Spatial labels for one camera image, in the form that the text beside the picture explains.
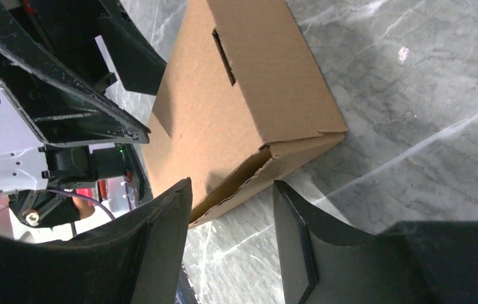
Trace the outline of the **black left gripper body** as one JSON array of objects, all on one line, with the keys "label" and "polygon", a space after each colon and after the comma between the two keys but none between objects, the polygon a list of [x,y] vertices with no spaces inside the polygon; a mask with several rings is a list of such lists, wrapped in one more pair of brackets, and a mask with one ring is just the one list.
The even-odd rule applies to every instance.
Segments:
[{"label": "black left gripper body", "polygon": [[117,79],[96,42],[101,1],[0,1],[0,53],[62,87],[103,93]]}]

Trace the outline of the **brown cardboard paper box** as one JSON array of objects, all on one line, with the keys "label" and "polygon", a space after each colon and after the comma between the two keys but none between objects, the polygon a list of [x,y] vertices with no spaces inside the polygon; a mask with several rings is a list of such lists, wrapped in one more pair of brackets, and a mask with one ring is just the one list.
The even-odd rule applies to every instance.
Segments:
[{"label": "brown cardboard paper box", "polygon": [[189,227],[344,139],[344,120],[285,1],[189,1],[143,148],[159,195],[192,182]]}]

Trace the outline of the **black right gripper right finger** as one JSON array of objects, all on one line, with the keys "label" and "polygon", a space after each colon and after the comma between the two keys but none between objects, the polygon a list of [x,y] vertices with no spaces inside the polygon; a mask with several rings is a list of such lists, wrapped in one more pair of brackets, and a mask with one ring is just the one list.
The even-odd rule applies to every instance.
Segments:
[{"label": "black right gripper right finger", "polygon": [[273,185],[286,303],[478,303],[478,222],[403,221],[369,234]]}]

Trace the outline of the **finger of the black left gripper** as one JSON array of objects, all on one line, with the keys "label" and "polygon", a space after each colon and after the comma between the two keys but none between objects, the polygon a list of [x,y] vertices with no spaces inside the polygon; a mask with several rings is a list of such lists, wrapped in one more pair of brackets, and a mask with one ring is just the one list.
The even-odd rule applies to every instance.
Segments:
[{"label": "finger of the black left gripper", "polygon": [[155,96],[167,62],[154,50],[129,17],[120,1],[99,1],[96,18],[106,48],[123,87]]},{"label": "finger of the black left gripper", "polygon": [[[116,72],[102,36],[96,42],[109,71]],[[61,86],[24,70],[0,53],[0,86],[40,142],[75,147],[102,143],[147,144],[150,130],[93,87]]]}]

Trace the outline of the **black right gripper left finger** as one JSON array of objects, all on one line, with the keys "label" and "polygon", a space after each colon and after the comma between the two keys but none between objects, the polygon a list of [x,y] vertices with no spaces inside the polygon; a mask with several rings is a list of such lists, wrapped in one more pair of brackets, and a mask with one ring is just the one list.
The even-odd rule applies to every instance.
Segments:
[{"label": "black right gripper left finger", "polygon": [[173,303],[191,206],[185,178],[68,241],[0,236],[0,303]]}]

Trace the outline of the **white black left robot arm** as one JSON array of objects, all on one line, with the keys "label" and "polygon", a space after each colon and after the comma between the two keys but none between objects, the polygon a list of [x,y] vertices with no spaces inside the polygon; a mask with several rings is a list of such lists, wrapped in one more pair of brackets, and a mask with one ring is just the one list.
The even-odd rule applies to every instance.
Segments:
[{"label": "white black left robot arm", "polygon": [[93,199],[77,190],[104,179],[147,199],[134,145],[150,130],[106,90],[154,96],[166,65],[120,1],[0,1],[0,88],[40,141],[0,154],[0,191],[22,224],[80,220],[77,203]]}]

